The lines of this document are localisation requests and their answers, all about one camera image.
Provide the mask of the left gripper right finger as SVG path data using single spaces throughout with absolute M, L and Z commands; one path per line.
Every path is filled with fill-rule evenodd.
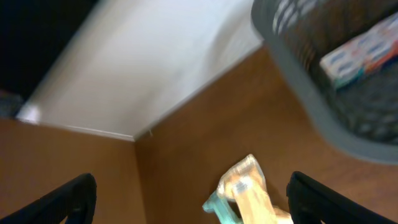
M 396 224 L 299 171 L 292 173 L 286 194 L 294 224 Z

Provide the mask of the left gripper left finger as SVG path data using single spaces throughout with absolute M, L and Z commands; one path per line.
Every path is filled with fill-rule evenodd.
M 92 224 L 96 207 L 93 175 L 79 175 L 24 208 L 1 219 L 1 224 Z

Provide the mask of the beige snack bag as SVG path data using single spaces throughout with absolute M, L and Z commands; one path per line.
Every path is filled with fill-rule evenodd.
M 273 206 L 262 169 L 252 154 L 221 176 L 217 194 L 237 204 L 244 224 L 293 224 L 289 212 Z

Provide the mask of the grey plastic basket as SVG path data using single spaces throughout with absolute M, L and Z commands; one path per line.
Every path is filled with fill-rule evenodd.
M 397 60 L 338 86 L 321 59 L 397 13 L 389 1 L 255 0 L 254 28 L 312 123 L 340 150 L 397 164 Z

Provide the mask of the white tissue multipack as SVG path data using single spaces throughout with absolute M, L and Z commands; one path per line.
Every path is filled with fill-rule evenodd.
M 397 56 L 397 14 L 351 39 L 320 60 L 335 89 L 382 68 Z

